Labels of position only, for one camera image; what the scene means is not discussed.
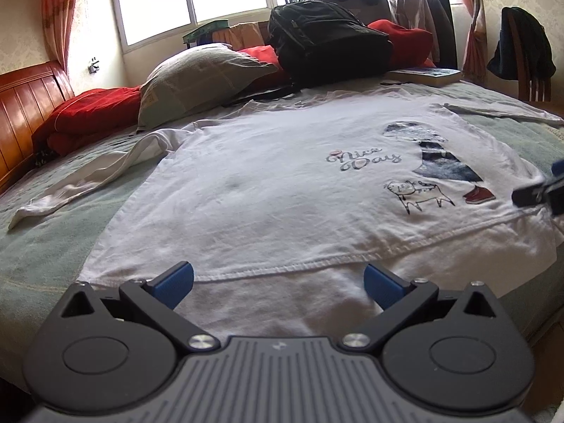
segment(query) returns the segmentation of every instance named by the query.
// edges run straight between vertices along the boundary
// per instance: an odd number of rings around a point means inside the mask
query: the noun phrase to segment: curtain
[[[76,0],[41,0],[45,42],[52,57],[67,72],[69,40]]]
[[[466,54],[462,70],[467,79],[484,84],[486,80],[487,33],[484,0],[462,0],[472,16],[472,25],[468,33]]]

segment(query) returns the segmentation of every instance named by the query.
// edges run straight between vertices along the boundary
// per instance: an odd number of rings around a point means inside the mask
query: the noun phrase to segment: red shoe
[[[472,192],[467,193],[464,197],[466,198],[466,203],[471,205],[479,205],[480,203],[495,199],[495,196],[489,189],[480,186],[476,186]]]

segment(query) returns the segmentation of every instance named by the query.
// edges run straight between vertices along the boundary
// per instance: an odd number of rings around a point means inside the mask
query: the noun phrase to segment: gray ridged panel
[[[480,419],[523,423],[517,411]],[[226,349],[190,356],[159,396],[104,417],[38,411],[30,423],[431,423],[464,422],[398,396],[370,357],[328,339],[234,337]]]

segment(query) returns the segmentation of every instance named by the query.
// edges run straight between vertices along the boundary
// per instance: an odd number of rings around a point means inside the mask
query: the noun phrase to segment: patterned wallpaper
[[[484,0],[488,30],[489,59],[494,55],[501,27],[501,8],[520,6],[544,26],[552,46],[556,75],[552,78],[552,100],[564,103],[564,0]],[[487,86],[517,97],[517,81],[504,81],[488,73]]]
[[[41,0],[0,0],[0,74],[47,60]]]
[[[100,61],[93,75],[87,70],[92,57]],[[47,60],[41,0],[0,0],[0,74]],[[68,75],[75,93],[128,85],[112,0],[77,0]]]

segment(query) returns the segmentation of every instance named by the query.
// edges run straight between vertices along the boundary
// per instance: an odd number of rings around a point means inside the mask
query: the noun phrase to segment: headboard
[[[0,194],[35,166],[33,131],[72,97],[71,84],[57,62],[0,75]]]

